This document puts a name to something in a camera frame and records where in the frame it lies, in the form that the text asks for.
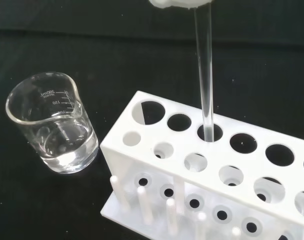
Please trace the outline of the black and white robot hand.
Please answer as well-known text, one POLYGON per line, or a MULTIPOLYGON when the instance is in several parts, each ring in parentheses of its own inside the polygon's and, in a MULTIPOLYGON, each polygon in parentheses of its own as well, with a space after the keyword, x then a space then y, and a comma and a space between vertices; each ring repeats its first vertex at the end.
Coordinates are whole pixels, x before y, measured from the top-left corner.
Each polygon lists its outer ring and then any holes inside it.
POLYGON ((212 0, 149 0, 149 2, 160 9, 179 7, 185 9, 198 8, 211 3, 212 0))

